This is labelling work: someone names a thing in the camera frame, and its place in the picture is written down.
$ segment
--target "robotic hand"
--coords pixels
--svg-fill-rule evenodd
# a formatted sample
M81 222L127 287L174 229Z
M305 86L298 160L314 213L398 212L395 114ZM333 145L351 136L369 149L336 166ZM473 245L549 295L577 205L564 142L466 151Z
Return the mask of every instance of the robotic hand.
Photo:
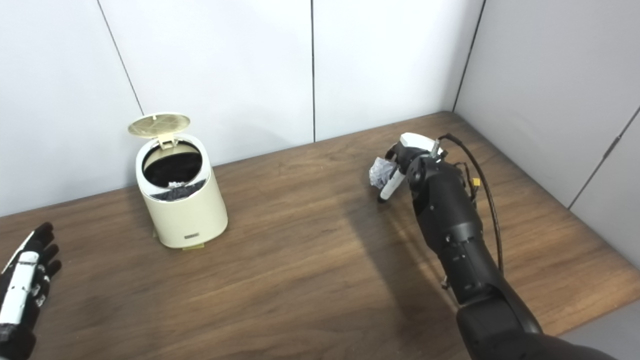
M53 226L44 223L31 232L0 275L0 360L26 360L36 343L33 327L49 296L51 277L61 268L53 260L58 246Z
M615 360L598 350L572 345L544 335L542 329L493 261L483 240L483 225L475 207L475 191L465 189L463 172L446 161L440 140L459 145L475 166L497 216L484 174L471 152L451 134L437 140L412 133L387 152L395 160L389 182L378 202L386 202L406 177L413 209L427 246L438 255L446 278L461 308L458 328L473 360Z

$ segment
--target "wooden table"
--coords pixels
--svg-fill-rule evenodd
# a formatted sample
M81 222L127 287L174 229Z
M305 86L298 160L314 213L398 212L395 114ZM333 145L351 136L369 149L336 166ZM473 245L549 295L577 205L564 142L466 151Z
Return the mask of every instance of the wooden table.
M374 158L407 131L452 132L476 155L506 277L547 333L640 298L635 268L459 117L437 113L216 167L230 221L204 249L153 239L137 188L0 218L6 259L46 220L62 248L32 359L468 359L406 185L385 205L369 185Z

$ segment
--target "black cable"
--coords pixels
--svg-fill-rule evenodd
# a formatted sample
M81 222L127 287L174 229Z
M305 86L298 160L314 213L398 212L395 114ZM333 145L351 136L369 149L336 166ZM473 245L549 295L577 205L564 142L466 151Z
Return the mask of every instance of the black cable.
M453 166L455 166L455 167L458 167L460 165L464 165L464 167L465 167L465 172L467 173L467 183L469 184L469 192L471 193L469 199L471 201L473 201L476 198L476 194L474 192L475 186L474 186L473 181L471 180L471 172L469 171L469 166L464 161L459 161L459 162L453 164Z
M491 194L491 190L489 190L489 183L487 182L486 177L484 176L484 173L480 168L480 164L478 164L478 162L476 161L476 158L473 156L471 151L469 151L469 149L465 146L465 144L462 143L462 141L459 138L456 138L452 134L448 133L438 138L438 140L442 140L442 139L447 139L455 143L457 146L460 146L460 148L465 152L465 154L467 154L467 157L469 158L469 160L471 160L471 163L476 168L478 176L480 177L480 181L482 181L484 192L486 192L486 198L489 201L489 210L491 211L491 218L493 220L493 230L495 231L495 245L498 252L498 269L500 269L500 272L504 274L504 261L502 258L502 238L500 237L500 225L498 224L498 214L495 211L495 204L493 203L493 195Z

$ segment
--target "trash can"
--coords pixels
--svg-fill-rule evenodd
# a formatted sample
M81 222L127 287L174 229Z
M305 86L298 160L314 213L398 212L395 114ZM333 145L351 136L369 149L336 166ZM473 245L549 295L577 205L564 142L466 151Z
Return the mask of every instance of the trash can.
M179 113L155 113L129 126L130 134L151 139L136 156L136 180L160 242L171 248L205 243L228 223L202 142L176 134L190 122Z

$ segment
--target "open lid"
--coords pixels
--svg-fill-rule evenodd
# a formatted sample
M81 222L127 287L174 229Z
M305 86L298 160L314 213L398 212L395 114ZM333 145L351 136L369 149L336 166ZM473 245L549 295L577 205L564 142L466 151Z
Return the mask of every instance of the open lid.
M140 138L158 138L163 149L176 144L173 134L186 129L191 121L180 113L145 115L129 125L129 133Z

